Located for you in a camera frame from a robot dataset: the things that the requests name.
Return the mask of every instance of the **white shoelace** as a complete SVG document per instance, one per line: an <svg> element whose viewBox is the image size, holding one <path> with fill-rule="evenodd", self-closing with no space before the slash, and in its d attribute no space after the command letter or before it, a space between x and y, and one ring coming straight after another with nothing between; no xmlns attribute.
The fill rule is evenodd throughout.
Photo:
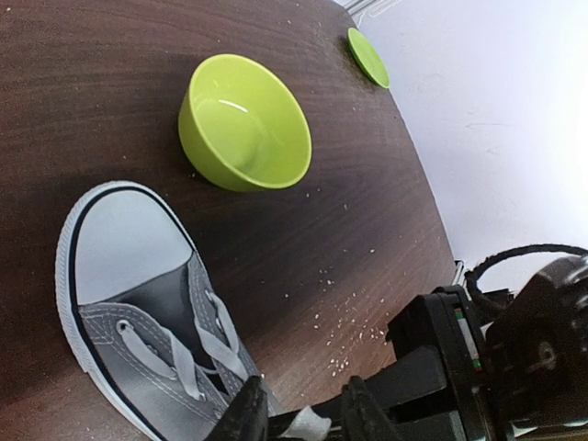
<svg viewBox="0 0 588 441"><path fill-rule="evenodd" d="M216 324L227 337L229 346L224 344L216 335L206 331L200 326L198 318L195 319L196 330L204 351L214 360L217 360L242 381L247 381L249 375L239 359L239 337L231 316L222 300L214 293L206 291L206 296L217 311ZM117 322L117 331L123 343L129 351L151 371L168 379L179 379L186 393L198 401L206 400L206 396L200 391L196 379L196 363L188 348L180 342L168 329L162 328L170 339L172 346L172 358L174 365L169 366L152 348L150 348L135 332L132 324L127 320Z"/></svg>

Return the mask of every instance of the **shoe sole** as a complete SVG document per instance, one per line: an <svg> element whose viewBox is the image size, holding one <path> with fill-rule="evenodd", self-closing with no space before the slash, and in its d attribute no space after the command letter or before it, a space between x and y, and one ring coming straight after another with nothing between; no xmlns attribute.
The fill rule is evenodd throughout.
<svg viewBox="0 0 588 441"><path fill-rule="evenodd" d="M75 226L77 225L81 215L84 213L88 204L93 203L94 200L105 192L111 192L117 188L136 188L143 193L147 193L155 199L164 209L168 211L169 216L178 226L180 231L187 238L190 246L196 250L194 243L190 239L186 230L180 223L177 216L169 208L169 206L156 193L148 187L128 181L113 181L95 187L85 193L73 206L62 228L62 232L57 244L57 254L55 258L55 292L57 297L57 311L62 323L65 338L72 348L73 355L77 360L80 368L90 376L92 381L96 384L100 392L107 398L117 411L119 411L129 422L141 430L144 434L153 441L165 441L162 437L157 435L150 429L137 414L119 397L119 395L112 389L107 379L102 374L102 370L96 363L92 356L83 336L80 334L78 322L74 318L74 307L72 304L69 283L69 268L70 268L70 251L72 239L74 236Z"/></svg>

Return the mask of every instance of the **lime green bowl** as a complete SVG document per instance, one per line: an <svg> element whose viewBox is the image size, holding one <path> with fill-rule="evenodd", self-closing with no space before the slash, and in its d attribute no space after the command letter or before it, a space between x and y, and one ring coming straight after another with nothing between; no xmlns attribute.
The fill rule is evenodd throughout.
<svg viewBox="0 0 588 441"><path fill-rule="evenodd" d="M273 73L239 55L215 55L192 75L178 119L187 158L234 191L293 186L311 164L311 132Z"/></svg>

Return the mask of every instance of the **dark wood surface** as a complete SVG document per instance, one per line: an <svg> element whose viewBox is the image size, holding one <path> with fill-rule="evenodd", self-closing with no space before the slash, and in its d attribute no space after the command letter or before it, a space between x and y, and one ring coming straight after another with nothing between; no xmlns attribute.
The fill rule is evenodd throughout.
<svg viewBox="0 0 588 441"><path fill-rule="evenodd" d="M288 409L393 360L387 321L450 281L452 257L398 109L345 46L351 26L329 0L2 7L0 439L143 439L76 365L54 304L62 222L111 179L176 210ZM266 65L306 112L314 156L292 189L233 194L191 177L176 115L220 52Z"/></svg>

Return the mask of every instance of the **canvas sneaker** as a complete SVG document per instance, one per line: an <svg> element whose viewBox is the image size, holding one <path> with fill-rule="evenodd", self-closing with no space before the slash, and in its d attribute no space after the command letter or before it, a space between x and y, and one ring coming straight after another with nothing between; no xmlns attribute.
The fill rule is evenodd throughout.
<svg viewBox="0 0 588 441"><path fill-rule="evenodd" d="M62 228L57 305L78 363L153 440L203 440L259 375L186 230L149 188L86 193ZM264 385L270 415L280 413Z"/></svg>

